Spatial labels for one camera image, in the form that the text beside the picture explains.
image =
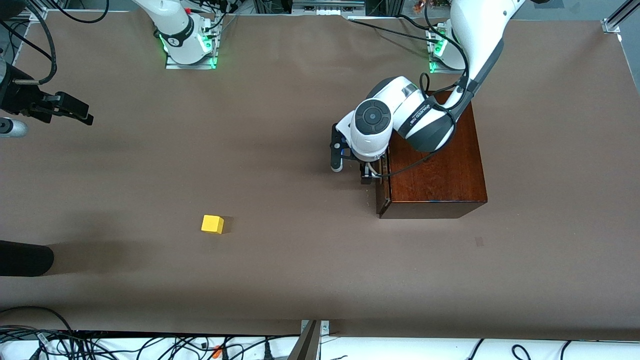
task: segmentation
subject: black cable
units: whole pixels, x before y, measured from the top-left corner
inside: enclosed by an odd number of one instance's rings
[[[476,356],[476,352],[478,351],[478,348],[480,347],[480,344],[484,341],[484,339],[480,339],[476,345],[474,346],[474,351],[471,353],[471,356],[469,356],[468,360],[473,360],[474,357]]]
[[[446,113],[447,116],[449,116],[449,118],[451,119],[451,124],[452,124],[453,130],[451,131],[451,135],[449,135],[447,141],[445,141],[445,143],[443,143],[442,146],[439,147],[436,151],[430,152],[428,155],[426,155],[422,159],[416,161],[415,163],[412,163],[411,165],[408,165],[408,166],[406,166],[406,167],[404,167],[404,168],[402,168],[402,169],[400,169],[398,171],[390,172],[388,174],[375,174],[375,176],[377,178],[392,177],[392,176],[400,174],[401,172],[405,172],[405,171],[407,171],[407,170],[409,170],[411,168],[414,168],[414,167],[420,165],[421,163],[427,161],[428,159],[431,159],[433,156],[435,156],[440,151],[442,151],[442,149],[447,147],[447,145],[451,142],[453,137],[456,135],[456,131],[458,130],[458,123],[456,122],[456,119],[453,117],[453,115],[451,114],[451,111],[449,109],[444,108],[444,107],[442,107],[442,106],[440,106],[438,104],[434,105],[433,108],[436,109],[436,110],[444,111],[444,113]],[[481,339],[477,346],[479,346],[480,343],[482,343],[483,340],[484,339]]]
[[[216,8],[216,7],[214,7],[214,6],[213,6],[213,4],[211,4],[211,2],[210,2],[210,1],[206,1],[206,0],[187,0],[187,1],[189,1],[189,2],[190,2],[190,3],[192,3],[192,4],[195,4],[195,5],[199,6],[199,7],[201,7],[201,8],[204,8],[204,5],[206,4],[206,5],[207,5],[207,7],[208,7],[208,8],[209,8],[213,13],[215,13],[216,11],[223,12],[223,10],[222,10],[221,8]]]
[[[28,24],[28,23],[29,23],[29,21],[28,21],[28,20],[27,20],[27,21],[18,21],[18,22],[16,22],[16,23],[12,24],[12,25],[11,25],[11,28],[12,28],[13,30],[15,30],[15,31],[18,31],[18,27],[19,27],[20,25],[25,25],[25,26],[27,26],[26,24]],[[9,50],[9,47],[11,47],[11,50],[12,50],[12,58],[11,58],[11,62],[10,62],[10,63],[13,63],[13,61],[15,60],[16,52],[18,51],[18,49],[20,49],[20,47],[19,47],[19,46],[15,45],[15,44],[13,43],[13,33],[9,33],[9,44],[7,44],[6,49],[4,49],[4,51],[3,51],[3,52],[4,52],[4,53],[6,53],[6,52],[7,52],[7,50]]]
[[[62,317],[62,315],[60,315],[57,311],[49,309],[48,307],[44,307],[44,306],[33,306],[33,305],[14,306],[14,307],[9,307],[8,309],[0,310],[0,314],[4,314],[14,310],[27,310],[27,309],[47,311],[48,313],[55,315],[56,318],[58,318],[62,322],[62,324],[64,324],[65,328],[69,333],[73,332],[73,330],[71,329],[71,326],[69,325],[67,320],[64,317]]]
[[[529,356],[529,352],[527,351],[527,349],[525,349],[520,344],[516,344],[516,345],[513,345],[511,347],[511,353],[513,354],[513,357],[515,357],[518,360],[525,360],[525,359],[522,359],[520,356],[518,356],[518,354],[516,354],[516,349],[517,348],[519,348],[520,350],[524,351],[524,354],[527,356],[527,360],[531,360],[531,356]]]
[[[457,42],[455,42],[453,39],[450,39],[449,37],[447,37],[447,35],[445,34],[440,34],[436,28],[431,24],[431,21],[429,21],[429,16],[427,15],[427,8],[428,6],[424,7],[424,20],[427,22],[427,25],[429,26],[429,29],[431,31],[433,31],[433,33],[438,34],[441,38],[445,39],[446,41],[448,41],[451,45],[453,45],[462,55],[462,60],[465,62],[465,70],[462,72],[462,76],[460,77],[460,80],[462,80],[464,83],[461,84],[462,86],[462,95],[460,96],[460,98],[458,99],[458,101],[456,101],[455,104],[453,104],[453,106],[449,107],[449,109],[453,109],[455,107],[457,107],[458,105],[460,105],[462,103],[462,100],[465,98],[465,95],[467,94],[467,85],[468,85],[468,79],[469,79],[469,60],[467,58],[467,55],[465,54],[465,51],[462,49],[462,46],[460,46]]]
[[[66,333],[63,333],[63,332],[58,332],[58,331],[41,330],[41,329],[25,329],[23,327],[14,327],[14,328],[16,328],[17,330],[20,331],[19,335],[16,336],[14,334],[6,333],[6,334],[4,334],[5,338],[9,337],[9,338],[13,338],[15,340],[21,340],[20,337],[27,336],[27,335],[37,335],[39,333],[40,334],[49,334],[51,336],[54,336],[59,341],[59,343],[58,343],[58,353],[47,351],[47,349],[45,348],[45,344],[43,344],[40,341],[40,337],[38,337],[38,340],[42,344],[43,352],[45,354],[47,354],[47,355],[67,356],[70,360],[77,360],[77,359],[80,359],[81,357],[82,358],[86,358],[87,355],[92,355],[92,354],[95,354],[95,355],[98,355],[98,356],[102,356],[102,357],[108,358],[110,360],[118,360],[113,355],[113,353],[116,353],[116,352],[137,352],[138,351],[138,350],[108,350],[108,349],[104,348],[102,345],[99,345],[97,342],[93,342],[93,341],[88,340],[86,338],[79,338],[77,336],[73,336],[73,335],[66,334]],[[66,344],[64,342],[65,338],[68,339],[69,342],[70,342],[70,345],[71,345],[70,349],[67,348],[67,346],[66,346]],[[149,341],[145,344],[145,346],[143,348],[149,347],[151,345],[155,345],[156,344],[156,343],[154,343],[154,344],[150,344],[149,345],[148,343],[149,343]],[[61,353],[60,352],[60,349],[59,349],[60,345],[62,345],[62,347],[65,348],[65,353]],[[87,350],[85,350],[83,348],[80,348],[79,352],[77,353],[75,348],[74,348],[76,345],[91,346],[91,347],[94,347],[94,348],[97,347],[97,348],[101,349],[102,352],[87,351]]]
[[[374,8],[373,8],[373,9],[371,9],[371,11],[369,11],[369,13],[367,14],[367,16],[371,16],[371,14],[372,14],[372,13],[374,13],[374,12],[375,12],[379,7],[380,7],[380,5],[382,5],[382,3],[383,3],[384,1],[385,1],[385,0],[380,0],[380,2],[379,2],[376,6],[374,6]]]
[[[455,88],[456,86],[457,86],[457,85],[453,84],[453,85],[449,85],[449,86],[447,86],[447,87],[445,87],[445,88],[441,88],[441,89],[439,89],[439,90],[436,90],[436,91],[432,92],[432,93],[431,93],[431,96],[436,96],[436,95],[438,95],[439,93],[441,93],[441,92],[445,92],[445,91],[447,91],[447,90],[451,90],[451,89]]]
[[[244,348],[244,346],[242,346],[242,344],[231,344],[231,345],[225,345],[225,350],[226,350],[226,349],[228,349],[228,348],[230,348],[230,347],[240,347],[242,350],[241,350],[238,354],[240,354],[240,355],[241,355],[241,356],[240,356],[240,360],[244,360],[244,351],[245,351],[246,349]]]
[[[51,55],[48,55],[41,48],[33,45],[33,43],[26,41],[27,39],[25,39],[24,37],[18,36],[18,38],[20,38],[22,41],[25,41],[27,44],[31,45],[34,49],[40,51],[41,53],[45,54],[46,57],[48,57],[49,61],[51,62],[51,66],[49,68],[49,74],[46,77],[44,77],[43,79],[36,81],[36,83],[39,84],[39,85],[46,84],[46,83],[50,82],[51,79],[53,79],[54,75],[56,75],[56,72],[58,71],[58,64],[56,63],[56,46],[53,44],[53,37],[51,36],[51,32],[49,31],[49,27],[47,26],[47,24],[45,23],[44,19],[42,18],[42,15],[40,15],[40,11],[38,11],[36,6],[34,6],[29,1],[23,0],[23,2],[27,6],[27,8],[33,13],[33,15],[35,15],[35,17],[38,18],[38,21],[40,22],[40,25],[42,25],[42,30],[44,31],[45,35],[47,36],[47,42],[49,43],[49,51],[51,52]],[[14,35],[20,35],[20,34],[14,32],[14,31],[12,31],[12,33]],[[14,82],[16,84],[27,84],[27,83],[32,83],[33,80],[14,80]]]
[[[427,87],[422,86],[422,77],[425,76],[427,78]],[[422,91],[422,96],[424,96],[424,98],[428,98],[428,92],[429,92],[429,87],[431,86],[431,78],[429,77],[429,74],[426,72],[423,72],[422,74],[420,74],[420,90]]]
[[[224,19],[225,19],[225,16],[227,16],[227,13],[226,13],[226,12],[223,12],[223,13],[222,13],[222,16],[220,17],[220,20],[218,20],[218,22],[217,22],[216,24],[214,24],[213,26],[211,26],[209,29],[213,29],[213,28],[215,28],[216,26],[220,25],[220,24],[222,23],[222,20],[224,20]]]
[[[51,55],[47,54],[44,50],[39,48],[36,44],[34,44],[34,43],[30,42],[29,40],[27,40],[26,38],[24,38],[24,36],[20,35],[19,33],[17,33],[14,30],[12,30],[11,27],[9,27],[9,25],[7,25],[4,21],[0,20],[0,26],[5,28],[7,31],[9,31],[15,37],[19,38],[21,41],[23,41],[28,46],[31,46],[33,49],[36,49],[40,54],[43,54],[47,59],[51,60]]]
[[[134,353],[137,352],[139,354],[142,353],[142,350],[145,350],[148,347],[152,347],[154,345],[157,345],[158,343],[162,342],[165,338],[150,338],[149,340],[147,340],[146,342],[144,342],[144,344],[142,344],[142,347],[137,348],[135,350],[109,350],[109,351],[102,351],[102,352],[96,352],[96,351],[92,351],[91,355],[93,356],[101,356],[101,357],[106,357],[106,354],[111,355],[111,357],[115,358],[115,356],[113,356],[113,354],[120,354],[120,353]],[[97,345],[97,341],[94,343],[90,340],[88,340],[93,346]]]
[[[263,360],[273,360],[273,354],[271,353],[271,344],[269,344],[269,338],[264,338],[264,358]]]
[[[256,347],[262,343],[265,343],[269,340],[275,340],[275,339],[282,339],[282,338],[293,338],[296,336],[300,336],[300,335],[278,335],[278,336],[270,336],[268,339],[264,339],[262,341],[258,341],[257,343],[250,345],[246,348],[244,348],[239,354],[234,355],[233,357],[231,357],[229,360],[234,360],[235,358],[237,358],[238,356],[242,355],[244,356],[244,352],[246,352],[247,350],[249,350],[250,348]]]
[[[399,31],[395,31],[395,30],[391,30],[391,29],[381,28],[381,27],[379,27],[379,26],[375,26],[375,25],[372,25],[372,24],[367,24],[366,22],[360,22],[360,21],[353,20],[353,19],[350,19],[349,21],[354,22],[355,24],[364,25],[364,26],[369,26],[370,28],[374,28],[374,29],[378,29],[378,30],[386,31],[386,32],[389,32],[389,33],[391,33],[391,34],[401,35],[401,36],[403,36],[403,37],[414,38],[414,39],[422,40],[422,41],[426,41],[426,42],[433,42],[433,43],[438,42],[438,41],[437,41],[437,40],[435,40],[435,39],[427,39],[427,38],[417,37],[417,36],[415,36],[415,35],[405,34],[405,33],[401,33],[401,32],[399,32]]]
[[[78,19],[77,17],[73,17],[69,15],[69,13],[66,12],[62,7],[60,7],[60,5],[58,5],[55,0],[52,1],[52,4],[56,9],[58,9],[62,14],[64,14],[69,19],[73,21],[81,22],[83,24],[95,24],[96,22],[104,19],[104,17],[107,16],[107,13],[109,12],[109,0],[107,0],[106,4],[104,5],[104,12],[102,13],[102,15],[100,15],[97,19],[93,19],[93,20]]]
[[[570,343],[571,343],[571,340],[567,341],[562,346],[562,350],[560,350],[560,360],[564,360],[564,351],[566,350],[566,347],[569,346]]]
[[[422,26],[422,25],[418,24],[417,22],[413,21],[412,18],[410,18],[409,16],[407,16],[405,14],[396,15],[395,17],[397,17],[398,19],[404,19],[404,20],[407,20],[408,22],[411,22],[411,25],[415,26],[416,28],[419,28],[419,29],[422,29],[422,30],[428,30],[429,29],[426,26]]]

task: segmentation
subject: power cord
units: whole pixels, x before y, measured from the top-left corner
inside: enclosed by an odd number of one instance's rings
[[[518,359],[518,360],[525,360],[525,359],[521,358],[520,356],[518,356],[518,354],[516,354],[516,349],[518,349],[518,348],[519,348],[520,350],[522,350],[522,351],[524,352],[524,354],[527,356],[527,359],[526,359],[526,360],[531,360],[531,356],[529,356],[529,352],[527,351],[527,349],[525,349],[525,348],[524,348],[522,345],[520,345],[520,344],[516,344],[516,345],[513,345],[513,346],[511,347],[511,353],[513,354],[513,357],[515,357],[515,358],[516,358],[516,359]]]
[[[264,360],[273,360],[273,355],[271,354],[271,345],[269,344],[269,338],[264,338],[266,342],[264,343]]]
[[[28,20],[25,21],[17,21],[14,24],[11,25],[11,28],[15,31],[18,31],[18,27],[20,25],[24,25],[27,26],[27,24],[29,24]],[[8,63],[13,63],[13,61],[15,60],[15,56],[16,56],[16,52],[18,51],[18,49],[20,48],[19,46],[15,45],[13,43],[13,33],[9,33],[9,44],[7,44],[6,48],[3,49],[3,54],[5,54],[7,52],[7,50],[9,50],[9,48],[11,47],[12,50],[12,58],[11,58],[11,62]]]
[[[51,55],[47,54],[47,52],[45,52],[44,50],[39,48],[36,44],[34,44],[31,41],[27,40],[24,36],[20,35],[20,33],[18,33],[16,30],[14,30],[12,27],[7,25],[7,23],[5,23],[2,20],[0,20],[0,26],[2,26],[7,31],[9,31],[9,33],[12,36],[17,37],[18,39],[23,41],[25,44],[27,44],[28,46],[31,46],[33,49],[38,51],[40,54],[44,55],[51,62],[51,68],[49,69],[49,74],[46,77],[44,77],[43,79],[41,79],[41,80],[15,80],[15,83],[16,84],[21,84],[21,85],[42,85],[42,84],[48,83],[53,78],[53,76],[56,74],[56,72],[58,71],[58,65],[56,64],[56,48],[55,48],[55,46],[53,44],[53,38],[51,37],[51,32],[49,31],[49,27],[44,22],[44,19],[42,18],[42,16],[38,12],[38,10],[31,3],[26,3],[26,6],[29,8],[29,10],[31,12],[33,12],[35,17],[38,18],[38,21],[40,21],[40,23],[42,25],[42,29],[44,30],[44,33],[47,36],[47,41],[49,43],[49,49],[51,50]]]
[[[474,350],[473,352],[471,352],[471,356],[468,357],[467,360],[474,360],[474,357],[476,356],[476,352],[478,351],[478,348],[480,347],[480,344],[484,341],[484,339],[480,339],[476,345],[474,346]]]
[[[432,31],[434,33],[439,33],[431,24],[431,22],[429,21],[429,17],[427,14],[427,8],[425,7],[424,9],[424,18],[427,22],[428,26],[422,26],[418,23],[416,23],[413,19],[409,18],[406,15],[398,15],[396,16],[399,19],[404,19],[407,20],[409,23],[411,23],[411,25],[415,26],[416,28],[425,30],[425,31]],[[469,62],[467,59],[467,55],[465,54],[464,50],[462,49],[462,47],[455,42],[454,40],[450,39],[449,37],[447,37],[444,34],[440,35],[442,38],[444,38],[446,41],[450,42],[455,48],[457,48],[457,50],[460,52],[460,54],[462,55],[462,58],[465,62],[465,70],[462,73],[462,76],[460,77],[460,79],[458,81],[468,81],[468,72],[469,72]],[[426,39],[429,42],[437,42],[437,40],[435,39]],[[422,78],[426,78],[427,79],[427,86],[423,86],[423,82],[422,82]],[[420,90],[422,91],[422,95],[424,96],[425,99],[427,99],[429,97],[429,95],[427,94],[427,92],[429,91],[429,86],[431,84],[431,78],[429,77],[429,74],[426,72],[423,72],[422,74],[420,74]],[[435,96],[436,94],[439,94],[441,92],[450,90],[452,88],[455,88],[457,85],[453,84],[450,86],[447,86],[445,88],[441,88],[439,90],[436,90],[435,92],[433,92],[431,94],[431,96]],[[450,119],[451,119],[451,124],[452,124],[452,131],[451,131],[451,135],[449,135],[447,141],[442,144],[442,146],[440,146],[436,151],[430,152],[428,155],[426,155],[425,157],[423,157],[422,159],[416,161],[415,163],[412,163],[411,165],[408,165],[407,167],[404,167],[398,171],[394,171],[394,172],[390,172],[388,174],[379,174],[377,173],[377,171],[375,171],[375,169],[373,169],[373,166],[371,165],[371,163],[366,163],[367,168],[369,168],[369,171],[371,171],[371,173],[373,174],[374,177],[377,178],[384,178],[384,177],[392,177],[394,175],[398,175],[401,172],[405,172],[411,168],[414,168],[422,163],[424,163],[425,161],[431,159],[433,156],[435,156],[435,154],[437,154],[438,152],[440,152],[442,149],[444,149],[453,139],[453,136],[456,134],[456,131],[458,129],[458,123],[456,122],[455,117],[453,116],[453,114],[451,113],[451,109],[457,107],[458,105],[460,105],[460,103],[462,102],[462,100],[464,99],[464,96],[467,92],[467,84],[464,84],[464,86],[461,87],[462,88],[462,95],[460,96],[460,98],[458,99],[458,101],[456,102],[456,104],[454,104],[453,106],[449,107],[449,108],[445,108],[444,106],[440,105],[440,104],[435,104],[433,106],[433,109],[436,110],[440,110],[442,112],[444,112]]]
[[[388,33],[396,34],[396,35],[400,35],[400,36],[403,36],[403,37],[414,38],[414,39],[417,39],[417,40],[422,40],[422,41],[432,42],[432,43],[437,43],[437,42],[438,42],[438,41],[437,41],[437,40],[435,40],[435,39],[428,39],[428,38],[423,38],[423,37],[417,37],[417,36],[415,36],[415,35],[405,34],[405,33],[401,33],[401,32],[399,32],[399,31],[395,31],[395,30],[391,30],[391,29],[381,28],[381,27],[379,27],[379,26],[375,26],[375,25],[372,25],[372,24],[367,24],[366,22],[361,22],[361,21],[357,21],[357,20],[353,20],[353,19],[350,19],[349,21],[351,21],[351,22],[353,22],[353,23],[355,23],[355,24],[368,26],[368,27],[370,27],[370,28],[374,28],[374,29],[378,29],[378,30],[386,31],[386,32],[388,32]]]
[[[564,351],[566,350],[566,347],[569,346],[570,343],[571,343],[571,340],[567,341],[562,346],[562,350],[560,350],[560,360],[564,360]]]
[[[102,13],[102,15],[100,15],[97,19],[83,20],[83,19],[78,19],[77,17],[73,17],[73,16],[69,15],[69,13],[66,12],[65,9],[60,7],[60,5],[58,5],[55,0],[51,1],[51,3],[53,4],[53,6],[56,9],[58,9],[62,14],[64,14],[64,16],[68,17],[69,19],[71,19],[73,21],[81,22],[83,24],[95,24],[96,22],[104,19],[104,17],[107,16],[107,13],[109,12],[109,0],[106,0],[106,4],[104,5],[104,12]]]
[[[253,348],[253,347],[256,347],[256,346],[258,346],[258,345],[260,345],[260,344],[263,344],[263,343],[265,343],[265,342],[267,342],[267,341],[269,341],[269,340],[282,339],[282,338],[295,338],[295,337],[298,337],[298,336],[300,336],[300,335],[299,335],[299,334],[292,334],[292,335],[278,335],[278,336],[270,336],[270,337],[268,337],[268,338],[266,338],[266,339],[264,339],[264,340],[262,340],[262,341],[258,341],[257,343],[255,343],[255,344],[253,344],[253,345],[250,345],[250,346],[248,346],[248,347],[244,348],[244,349],[243,349],[239,354],[234,355],[234,356],[233,356],[233,357],[231,357],[229,360],[234,360],[235,358],[237,358],[237,357],[238,357],[238,356],[240,356],[240,355],[244,356],[244,353],[245,353],[246,351],[248,351],[249,349],[251,349],[251,348]]]

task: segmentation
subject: brown wooden box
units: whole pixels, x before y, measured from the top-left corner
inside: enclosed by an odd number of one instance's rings
[[[449,93],[436,96],[441,104]],[[400,170],[427,152],[413,150],[397,133],[391,137],[383,172]],[[471,104],[458,120],[449,145],[427,162],[376,183],[380,218],[459,218],[487,202],[476,124]]]

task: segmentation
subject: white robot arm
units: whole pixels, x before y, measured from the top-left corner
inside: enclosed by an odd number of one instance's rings
[[[213,50],[211,20],[187,13],[178,0],[133,0],[160,32],[164,48],[175,62],[192,64]]]
[[[363,165],[378,160],[387,150],[394,129],[418,151],[441,148],[453,133],[454,121],[498,60],[504,28],[524,1],[452,1],[451,26],[468,57],[468,76],[456,83],[442,105],[433,97],[425,99],[422,90],[403,76],[378,83],[356,110],[333,126],[333,171],[342,170],[344,158]],[[351,156],[343,155],[344,149],[350,149]]]

